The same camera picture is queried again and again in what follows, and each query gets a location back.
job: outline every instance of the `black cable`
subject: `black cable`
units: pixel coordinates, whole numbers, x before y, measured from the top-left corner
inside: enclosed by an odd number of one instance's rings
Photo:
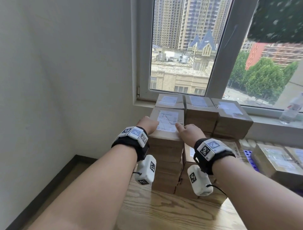
[[[219,189],[221,192],[223,192],[220,188],[218,188],[217,186],[212,185],[212,184],[208,184],[206,187],[215,187],[215,188]]]
[[[133,172],[133,173],[139,174],[140,176],[142,175],[142,173],[140,173],[140,172]]]

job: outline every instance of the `wooden table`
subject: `wooden table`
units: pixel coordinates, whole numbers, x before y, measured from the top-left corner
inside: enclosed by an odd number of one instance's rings
[[[151,191],[132,178],[115,230],[232,229],[245,230],[227,199],[222,206]]]

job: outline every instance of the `finger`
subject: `finger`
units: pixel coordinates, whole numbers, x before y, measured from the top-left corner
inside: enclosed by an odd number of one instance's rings
[[[179,123],[176,123],[175,126],[179,133],[185,130],[184,126]]]

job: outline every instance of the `rooftop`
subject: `rooftop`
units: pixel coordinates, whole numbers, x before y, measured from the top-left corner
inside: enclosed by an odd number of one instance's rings
[[[151,64],[151,71],[165,71],[166,73],[172,74],[184,74],[184,75],[194,75],[200,77],[209,77],[209,75],[204,71],[193,70],[191,67],[186,66],[176,66],[176,65],[157,65]]]

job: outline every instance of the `tree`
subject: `tree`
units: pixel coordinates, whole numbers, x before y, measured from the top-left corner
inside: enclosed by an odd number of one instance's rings
[[[283,71],[269,58],[261,58],[247,71],[246,91],[250,96],[275,101],[284,87]]]
[[[293,76],[297,68],[298,68],[298,62],[293,62],[283,69],[285,85],[290,81],[291,77]]]
[[[232,87],[234,82],[237,82],[239,84],[239,87],[241,89],[242,87],[242,78],[245,76],[245,65],[246,65],[246,60],[248,58],[249,53],[240,51],[238,54],[236,63],[234,65],[234,68],[232,69],[228,85]]]

